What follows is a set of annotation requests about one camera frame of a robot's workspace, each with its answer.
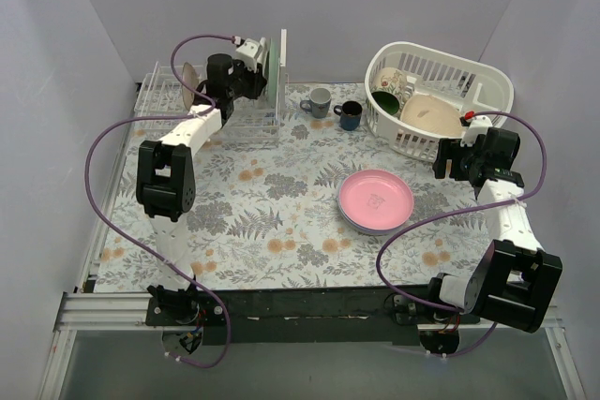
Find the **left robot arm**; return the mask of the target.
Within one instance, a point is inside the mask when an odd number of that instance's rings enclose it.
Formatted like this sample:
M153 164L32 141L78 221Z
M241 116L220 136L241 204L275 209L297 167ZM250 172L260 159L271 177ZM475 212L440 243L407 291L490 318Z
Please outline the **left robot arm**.
M194 273L188 248L187 213L196 198L193 157L233 114L233 102L257 99L268 82L269 63L216 53L207 58L206 78L185 63L178 77L189 117L138 153L136 198L156 233L161 278L148 291L160 311L188 325L201 308L189 281Z

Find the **white plate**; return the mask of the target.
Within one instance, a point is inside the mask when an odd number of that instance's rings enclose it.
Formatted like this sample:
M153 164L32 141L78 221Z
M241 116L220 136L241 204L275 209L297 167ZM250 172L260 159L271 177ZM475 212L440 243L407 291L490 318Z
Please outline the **white plate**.
M270 73L270 54L271 54L271 38L264 39L264 56L262 58L262 77L264 78L264 87L262 89L262 96L267 97L268 95L268 82Z

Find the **blue plate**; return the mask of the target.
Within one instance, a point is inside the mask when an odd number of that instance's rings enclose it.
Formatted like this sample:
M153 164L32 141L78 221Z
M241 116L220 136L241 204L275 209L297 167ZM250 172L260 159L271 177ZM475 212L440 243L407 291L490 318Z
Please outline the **blue plate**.
M394 234L402 229L402 226L400 226L400 227L396 227L396 228L389 229L389 230L375 230L375 229L370 229L370 228L360 226L360 225L352 222L351 220L345 220L345 222L350 227L352 227L354 230L356 230L360 233L366 234L366 235L371 235L371 236L383 236L383 235Z

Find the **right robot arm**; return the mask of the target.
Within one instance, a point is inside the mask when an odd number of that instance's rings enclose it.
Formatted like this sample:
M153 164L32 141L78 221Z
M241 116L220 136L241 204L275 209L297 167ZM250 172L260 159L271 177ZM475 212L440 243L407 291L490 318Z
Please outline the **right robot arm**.
M427 287L426 315L445 322L460 309L527 333L537 331L557 288L563 265L535 238L525 206L522 176L512 169L517 133L490 128L470 145L442 139L432 168L438 179L467 181L486 206L490 244L468 277L440 273Z

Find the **green plate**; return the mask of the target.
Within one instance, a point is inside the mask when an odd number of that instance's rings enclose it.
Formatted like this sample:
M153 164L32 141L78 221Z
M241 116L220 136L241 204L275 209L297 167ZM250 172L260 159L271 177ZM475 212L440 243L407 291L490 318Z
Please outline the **green plate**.
M279 41L273 38L269 50L266 86L266 100L270 109L274 109L278 104L279 70Z

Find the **pink plate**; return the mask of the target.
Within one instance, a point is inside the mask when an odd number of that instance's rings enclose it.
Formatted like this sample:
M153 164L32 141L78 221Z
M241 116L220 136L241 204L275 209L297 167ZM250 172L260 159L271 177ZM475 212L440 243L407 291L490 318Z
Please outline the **pink plate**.
M360 170L339 186L340 211L362 229L383 232L402 226L412 215L409 186L386 170Z

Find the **clear glass plate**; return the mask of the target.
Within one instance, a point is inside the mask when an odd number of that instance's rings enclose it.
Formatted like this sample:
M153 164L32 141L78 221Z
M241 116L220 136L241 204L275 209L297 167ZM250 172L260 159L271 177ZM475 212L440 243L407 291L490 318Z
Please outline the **clear glass plate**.
M182 68L182 99L187 111L189 111L195 100L195 90L200 84L198 73L194 66L185 62Z

